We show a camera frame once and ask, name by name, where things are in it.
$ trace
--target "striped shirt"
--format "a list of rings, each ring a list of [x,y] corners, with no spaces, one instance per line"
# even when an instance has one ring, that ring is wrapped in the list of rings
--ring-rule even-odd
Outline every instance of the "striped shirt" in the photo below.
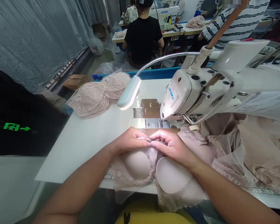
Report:
[[[247,39],[261,21],[269,2],[270,0],[251,0],[249,2],[249,8],[244,9],[239,14],[236,20],[234,20],[223,36],[215,44],[215,50],[224,49],[226,44],[231,40]],[[234,9],[231,8],[224,9],[214,22],[202,31],[201,35],[209,41],[216,32],[218,32],[233,10]]]

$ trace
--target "human hand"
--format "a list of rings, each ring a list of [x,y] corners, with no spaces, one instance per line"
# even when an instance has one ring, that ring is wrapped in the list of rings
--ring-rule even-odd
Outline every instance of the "human hand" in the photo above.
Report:
[[[145,140],[137,140],[136,138],[138,137],[147,137],[147,135],[134,127],[130,127],[110,144],[116,154],[131,151],[137,148],[145,148],[150,145],[150,143]]]
[[[200,160],[177,134],[158,130],[149,137],[156,140],[151,142],[152,147],[184,167],[191,168],[198,160]]]

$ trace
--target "label sticker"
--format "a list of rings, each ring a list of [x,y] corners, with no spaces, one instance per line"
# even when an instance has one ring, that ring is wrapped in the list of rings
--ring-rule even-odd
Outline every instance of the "label sticker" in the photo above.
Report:
[[[168,85],[168,88],[167,88],[167,99],[168,101],[170,102],[170,104],[172,105],[175,100],[178,98],[178,95],[177,95],[177,92],[176,92],[176,89],[173,85],[173,82],[170,81],[169,85]]]

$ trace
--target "dark hair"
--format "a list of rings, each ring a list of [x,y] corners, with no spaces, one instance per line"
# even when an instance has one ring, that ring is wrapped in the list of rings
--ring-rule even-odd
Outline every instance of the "dark hair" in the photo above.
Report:
[[[153,0],[136,0],[136,8],[140,10],[145,10],[147,8],[150,8],[153,4]]]

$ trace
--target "worker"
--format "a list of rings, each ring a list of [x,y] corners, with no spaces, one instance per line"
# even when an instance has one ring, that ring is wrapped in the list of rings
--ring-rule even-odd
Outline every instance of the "worker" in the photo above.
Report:
[[[159,21],[148,16],[153,0],[136,0],[136,8],[139,17],[129,24],[123,49],[131,47],[131,58],[129,64],[141,69],[144,65],[153,60],[154,49],[163,48],[164,40]]]
[[[214,45],[215,50],[223,50],[231,40],[247,39],[258,23],[261,21],[270,0],[251,0],[249,7],[245,8],[235,19],[235,21],[225,31],[223,36]],[[211,23],[194,38],[193,44],[189,51],[200,51],[201,47],[207,45],[213,36],[222,27],[234,8],[225,8]]]
[[[136,9],[136,0],[131,0],[126,13],[124,14],[123,23],[125,25],[128,25],[131,22],[135,21],[137,18],[138,18],[138,12]]]
[[[131,127],[81,165],[59,187],[33,224],[78,223],[81,210],[95,193],[113,159],[120,153],[148,146],[156,148],[188,169],[202,185],[226,223],[280,224],[279,215],[200,160],[177,134],[158,130],[150,136],[156,140],[151,143],[137,140],[138,137],[146,135]],[[121,214],[115,223],[191,223],[189,219],[176,213],[144,212],[153,209],[147,204],[135,213],[133,209],[137,208],[130,206],[130,210]]]

